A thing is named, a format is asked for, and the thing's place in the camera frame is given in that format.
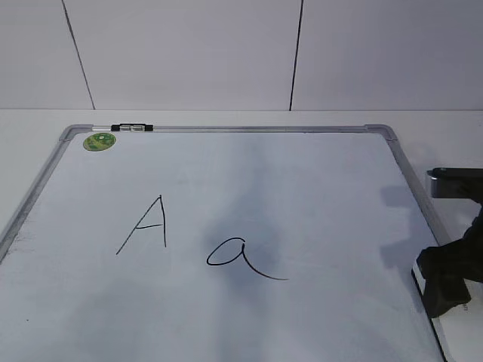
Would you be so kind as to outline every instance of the black bracket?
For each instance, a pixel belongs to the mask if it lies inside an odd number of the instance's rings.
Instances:
[[[483,170],[435,168],[428,171],[434,198],[469,198],[481,205],[461,239],[428,247],[417,258],[426,281],[423,304],[430,318],[471,300],[464,279],[483,282]]]

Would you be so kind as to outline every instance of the whiteboard surface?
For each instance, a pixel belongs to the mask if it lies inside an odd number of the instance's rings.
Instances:
[[[379,135],[86,136],[0,265],[0,360],[440,360],[410,276],[435,241]],[[167,247],[139,229],[116,255],[159,195]],[[234,237],[289,280],[207,265]]]

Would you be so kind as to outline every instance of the black ink writing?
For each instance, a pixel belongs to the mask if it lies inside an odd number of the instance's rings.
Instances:
[[[141,222],[144,220],[144,218],[146,217],[146,215],[148,214],[148,212],[156,205],[156,203],[158,201],[159,201],[160,206],[161,206],[161,212],[162,212],[162,215],[163,215],[163,223],[162,224],[155,224],[155,225],[148,225],[148,226],[140,226]],[[163,240],[164,240],[164,243],[165,243],[165,247],[167,247],[167,244],[166,244],[166,213],[165,213],[165,206],[163,205],[163,197],[161,195],[159,195],[159,197],[154,200],[154,202],[151,204],[151,206],[149,206],[148,210],[144,213],[144,215],[137,222],[136,226],[133,227],[133,229],[129,233],[128,237],[126,238],[126,240],[124,241],[124,243],[122,243],[121,247],[117,251],[116,255],[118,255],[121,252],[121,250],[128,243],[128,240],[131,238],[132,234],[136,230],[143,230],[143,229],[155,228],[155,227],[159,227],[159,226],[162,226],[163,227]]]
[[[217,252],[217,250],[220,249],[224,244],[229,243],[230,241],[241,241],[241,250],[240,250],[240,252],[234,258],[228,260],[227,262],[210,262],[210,258],[213,256],[213,254],[215,254]],[[288,280],[288,279],[285,279],[285,278],[275,278],[275,277],[271,277],[270,275],[264,274],[261,271],[257,270],[248,261],[248,258],[247,258],[246,254],[245,254],[245,243],[246,243],[246,241],[243,238],[230,238],[228,240],[225,240],[223,243],[221,243],[220,245],[218,245],[215,248],[215,250],[213,250],[211,252],[210,255],[208,255],[208,258],[206,258],[206,263],[208,265],[212,265],[212,266],[226,265],[226,264],[230,264],[231,262],[234,262],[235,260],[237,260],[237,258],[239,258],[241,256],[241,257],[243,257],[244,261],[248,264],[248,266],[250,267],[250,269],[253,270],[254,272],[256,272],[257,274],[262,275],[263,277],[268,278],[268,279],[273,279],[275,281],[287,281]]]

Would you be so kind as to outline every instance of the round magnet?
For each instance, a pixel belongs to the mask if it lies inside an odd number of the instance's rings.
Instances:
[[[96,133],[89,136],[84,141],[84,148],[88,151],[104,151],[112,147],[115,143],[115,137],[111,133]]]

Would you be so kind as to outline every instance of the white wall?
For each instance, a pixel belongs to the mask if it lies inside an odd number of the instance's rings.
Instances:
[[[293,109],[483,109],[483,1],[305,0]]]
[[[301,0],[66,0],[97,109],[288,109]],[[293,109],[483,109],[482,0],[305,0]],[[61,0],[0,2],[0,108],[88,109]]]
[[[299,0],[67,0],[97,109],[288,109]]]
[[[60,0],[0,2],[0,108],[91,108]]]

